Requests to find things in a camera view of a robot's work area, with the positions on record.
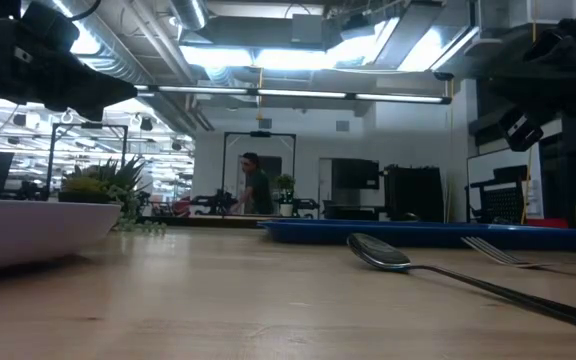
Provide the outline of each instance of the table surface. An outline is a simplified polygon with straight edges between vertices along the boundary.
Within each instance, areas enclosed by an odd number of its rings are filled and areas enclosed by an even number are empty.
[[[576,276],[473,251],[405,252],[576,306]],[[344,247],[169,229],[112,234],[77,256],[0,271],[0,359],[568,360],[576,327],[440,275],[375,271]]]

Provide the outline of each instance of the plant pot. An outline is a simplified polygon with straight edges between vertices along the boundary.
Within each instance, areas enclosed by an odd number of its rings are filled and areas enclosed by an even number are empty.
[[[108,204],[110,197],[105,193],[62,191],[59,193],[59,202]]]
[[[279,205],[279,214],[283,217],[292,217],[292,204]]]

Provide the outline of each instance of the dark shirt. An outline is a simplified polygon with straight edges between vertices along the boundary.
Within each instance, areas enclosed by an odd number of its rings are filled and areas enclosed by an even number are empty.
[[[273,213],[270,181],[263,170],[256,170],[248,176],[248,186],[252,187],[253,211],[256,214]]]

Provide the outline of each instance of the blue tray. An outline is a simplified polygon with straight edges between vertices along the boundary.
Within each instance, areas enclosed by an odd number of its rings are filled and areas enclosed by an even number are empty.
[[[345,244],[364,233],[399,247],[464,248],[463,236],[479,236],[502,249],[576,251],[576,230],[531,226],[283,219],[260,222],[275,241]]]

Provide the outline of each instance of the white bowl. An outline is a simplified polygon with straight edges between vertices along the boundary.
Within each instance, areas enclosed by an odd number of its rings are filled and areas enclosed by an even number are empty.
[[[47,260],[102,240],[119,205],[0,200],[0,267]]]

